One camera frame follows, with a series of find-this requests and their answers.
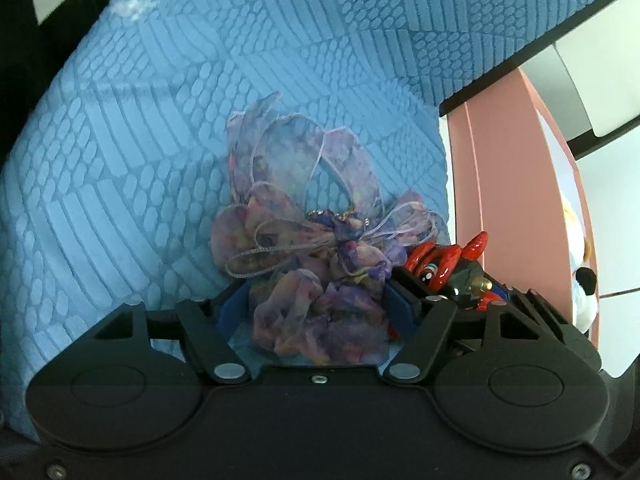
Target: silver screw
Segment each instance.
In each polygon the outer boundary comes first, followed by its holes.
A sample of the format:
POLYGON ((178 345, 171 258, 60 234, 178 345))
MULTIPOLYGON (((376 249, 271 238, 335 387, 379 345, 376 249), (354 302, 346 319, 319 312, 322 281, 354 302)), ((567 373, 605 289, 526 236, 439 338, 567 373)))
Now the silver screw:
POLYGON ((409 363, 398 363, 389 368, 389 373, 396 379, 408 381, 420 375, 420 368, 409 363))
POLYGON ((47 476, 51 478, 51 480, 65 480, 66 469, 60 464, 51 464, 47 467, 47 476))
POLYGON ((587 480, 591 476, 589 464, 578 464, 571 469, 571 478, 574 480, 587 480))
POLYGON ((231 381, 239 379, 244 375, 244 367, 236 363, 224 363, 216 366, 213 369, 213 373, 215 373, 220 379, 231 381))

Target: white plush toy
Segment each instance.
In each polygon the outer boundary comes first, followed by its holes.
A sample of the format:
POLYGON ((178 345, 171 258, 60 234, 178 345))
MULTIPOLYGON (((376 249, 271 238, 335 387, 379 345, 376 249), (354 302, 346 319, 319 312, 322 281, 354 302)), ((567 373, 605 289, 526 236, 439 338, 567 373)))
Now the white plush toy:
POLYGON ((565 196, 562 197, 566 236, 569 241, 569 258, 572 272, 572 299, 574 318, 572 323, 582 333, 587 332, 598 313, 595 295, 595 273, 585 266, 591 257, 591 244, 585 238, 580 220, 565 196))

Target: red toy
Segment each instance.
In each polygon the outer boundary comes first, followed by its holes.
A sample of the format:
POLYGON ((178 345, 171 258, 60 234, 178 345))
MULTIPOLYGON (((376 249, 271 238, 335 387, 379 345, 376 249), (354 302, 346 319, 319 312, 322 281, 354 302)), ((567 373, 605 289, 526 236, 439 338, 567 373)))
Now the red toy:
POLYGON ((486 310, 489 302, 502 300, 490 291, 493 284, 478 263, 488 238, 486 231, 480 231, 464 248, 425 242, 412 251, 404 268, 422 280, 431 294, 443 294, 461 306, 473 304, 478 310, 486 310))

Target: striped pattern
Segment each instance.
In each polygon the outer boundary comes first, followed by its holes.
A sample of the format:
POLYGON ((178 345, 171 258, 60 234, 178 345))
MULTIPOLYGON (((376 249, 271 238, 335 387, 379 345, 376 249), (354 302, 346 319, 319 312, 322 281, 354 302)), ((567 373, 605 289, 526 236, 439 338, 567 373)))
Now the striped pattern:
MULTIPOLYGON (((0 178, 1 408, 33 436, 26 385, 123 301, 218 293, 211 219, 229 204, 224 126, 274 90, 346 124, 387 198, 446 216, 436 106, 593 0, 153 0, 105 10, 0 178)), ((344 208, 319 171, 310 207, 344 208)), ((158 348, 172 351, 169 345, 158 348)))

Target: patterned fabric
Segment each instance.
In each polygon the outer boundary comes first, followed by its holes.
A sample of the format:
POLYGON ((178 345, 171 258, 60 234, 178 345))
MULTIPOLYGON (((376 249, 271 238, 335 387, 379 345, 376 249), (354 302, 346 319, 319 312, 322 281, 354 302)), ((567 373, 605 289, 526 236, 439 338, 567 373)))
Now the patterned fabric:
MULTIPOLYGON (((273 91, 366 147, 383 198, 447 216, 435 108, 593 0, 116 0, 0 178, 1 408, 34 435, 33 374, 123 301, 207 297, 230 203, 225 122, 273 91)), ((327 173, 308 204, 340 210, 327 173)), ((158 344, 166 351, 172 349, 158 344)))

